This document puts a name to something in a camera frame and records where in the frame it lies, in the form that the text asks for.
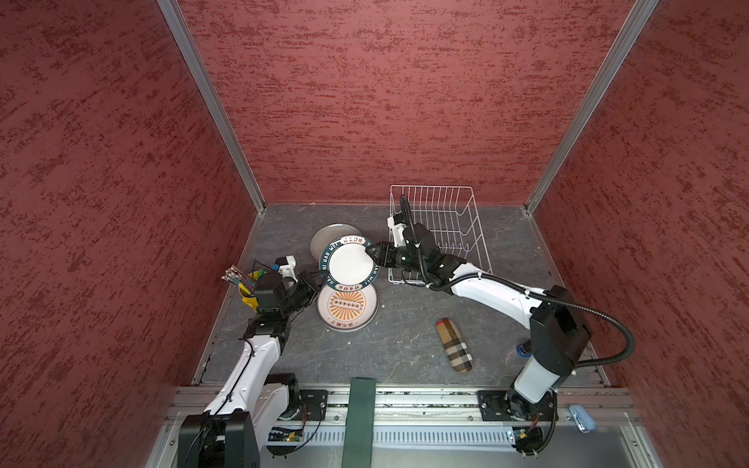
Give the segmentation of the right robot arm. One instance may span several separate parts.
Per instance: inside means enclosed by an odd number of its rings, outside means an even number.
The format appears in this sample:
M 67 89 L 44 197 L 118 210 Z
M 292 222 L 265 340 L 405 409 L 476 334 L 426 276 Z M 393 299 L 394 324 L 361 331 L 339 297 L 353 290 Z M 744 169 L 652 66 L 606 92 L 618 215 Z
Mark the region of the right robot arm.
M 513 283 L 443 253 L 421 223 L 405 228 L 402 237 L 368 247 L 368 257 L 378 266 L 417 273 L 427 288 L 477 301 L 530 331 L 531 356 L 507 390 L 502 409 L 514 419 L 534 418 L 547 393 L 573 373 L 590 341 L 587 323 L 568 292 Z

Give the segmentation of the green rimmed text plate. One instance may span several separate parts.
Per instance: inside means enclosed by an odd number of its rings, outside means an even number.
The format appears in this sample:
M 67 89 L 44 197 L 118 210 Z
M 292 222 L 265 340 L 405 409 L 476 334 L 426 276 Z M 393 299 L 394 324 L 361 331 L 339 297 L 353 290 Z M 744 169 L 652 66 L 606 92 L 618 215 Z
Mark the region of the green rimmed text plate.
M 336 291 L 354 292 L 371 286 L 380 267 L 367 254 L 370 239 L 361 235 L 345 235 L 335 239 L 323 251 L 319 267 L 326 272 L 326 285 Z

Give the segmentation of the white plate orange print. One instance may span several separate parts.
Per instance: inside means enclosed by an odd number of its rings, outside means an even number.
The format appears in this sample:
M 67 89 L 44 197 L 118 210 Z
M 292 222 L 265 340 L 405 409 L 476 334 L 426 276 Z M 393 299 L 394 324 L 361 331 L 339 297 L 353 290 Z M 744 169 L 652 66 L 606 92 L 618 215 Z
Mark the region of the white plate orange print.
M 325 286 L 317 298 L 317 310 L 325 325 L 336 332 L 358 331 L 378 311 L 378 293 L 374 286 L 343 292 Z

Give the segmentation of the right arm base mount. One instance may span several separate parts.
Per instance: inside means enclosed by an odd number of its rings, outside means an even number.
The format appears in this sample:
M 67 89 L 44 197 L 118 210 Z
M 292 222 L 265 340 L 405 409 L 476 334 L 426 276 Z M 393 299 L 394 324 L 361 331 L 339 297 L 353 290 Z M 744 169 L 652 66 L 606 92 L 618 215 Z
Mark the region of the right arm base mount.
M 479 390 L 478 409 L 485 422 L 551 422 L 557 420 L 556 397 L 547 391 L 538 403 L 529 403 L 513 389 Z

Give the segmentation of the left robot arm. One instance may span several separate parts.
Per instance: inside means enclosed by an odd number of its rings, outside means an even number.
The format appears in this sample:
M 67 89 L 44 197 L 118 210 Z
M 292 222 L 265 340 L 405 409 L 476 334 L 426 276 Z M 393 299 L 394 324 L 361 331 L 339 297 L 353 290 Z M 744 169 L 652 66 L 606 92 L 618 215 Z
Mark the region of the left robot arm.
M 217 397 L 179 429 L 179 467 L 257 467 L 261 449 L 279 417 L 300 406 L 294 374 L 273 374 L 291 331 L 292 316 L 323 289 L 319 271 L 292 273 L 266 268 L 247 291 L 255 318 L 245 331 L 243 352 Z

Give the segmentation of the plain grey ceramic plate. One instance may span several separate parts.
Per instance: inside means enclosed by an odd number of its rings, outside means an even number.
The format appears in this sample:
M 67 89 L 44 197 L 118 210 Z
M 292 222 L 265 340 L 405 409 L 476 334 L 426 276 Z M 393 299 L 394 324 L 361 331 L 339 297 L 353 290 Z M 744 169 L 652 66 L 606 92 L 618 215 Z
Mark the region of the plain grey ceramic plate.
M 316 261 L 320 261 L 325 249 L 339 239 L 347 235 L 361 235 L 361 231 L 353 225 L 346 223 L 333 223 L 319 229 L 310 241 L 310 253 Z

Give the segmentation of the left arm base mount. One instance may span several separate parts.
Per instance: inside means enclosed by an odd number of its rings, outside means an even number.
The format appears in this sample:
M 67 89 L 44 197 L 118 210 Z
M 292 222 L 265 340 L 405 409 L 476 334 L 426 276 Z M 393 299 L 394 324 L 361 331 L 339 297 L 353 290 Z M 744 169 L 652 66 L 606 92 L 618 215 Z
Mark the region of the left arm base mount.
M 279 417 L 279 422 L 320 421 L 327 415 L 330 392 L 319 389 L 302 389 L 298 401 Z

